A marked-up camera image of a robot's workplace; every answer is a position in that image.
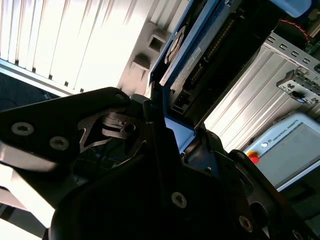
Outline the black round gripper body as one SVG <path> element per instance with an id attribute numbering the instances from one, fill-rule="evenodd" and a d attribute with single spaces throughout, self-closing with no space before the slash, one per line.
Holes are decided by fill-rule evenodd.
<path id="1" fill-rule="evenodd" d="M 172 164 L 163 183 L 155 161 L 135 157 L 71 191 L 58 205 L 51 240 L 235 240 L 240 229 L 221 184 Z"/>

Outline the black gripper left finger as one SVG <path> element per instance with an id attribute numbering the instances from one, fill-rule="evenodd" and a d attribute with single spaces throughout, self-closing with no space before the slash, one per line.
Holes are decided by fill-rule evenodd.
<path id="1" fill-rule="evenodd" d="M 124 160 L 81 185 L 80 154 L 124 141 Z M 114 87 L 2 111 L 0 184 L 32 212 L 175 212 L 183 165 L 159 98 Z"/>

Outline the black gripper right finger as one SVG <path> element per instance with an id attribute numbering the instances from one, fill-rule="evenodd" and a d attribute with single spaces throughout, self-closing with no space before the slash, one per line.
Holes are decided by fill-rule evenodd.
<path id="1" fill-rule="evenodd" d="M 186 148 L 186 163 L 211 174 L 222 200 L 219 210 L 229 223 L 223 232 L 239 240 L 317 240 L 318 236 L 293 210 L 249 157 L 240 150 L 226 152 L 220 138 L 200 129 Z"/>

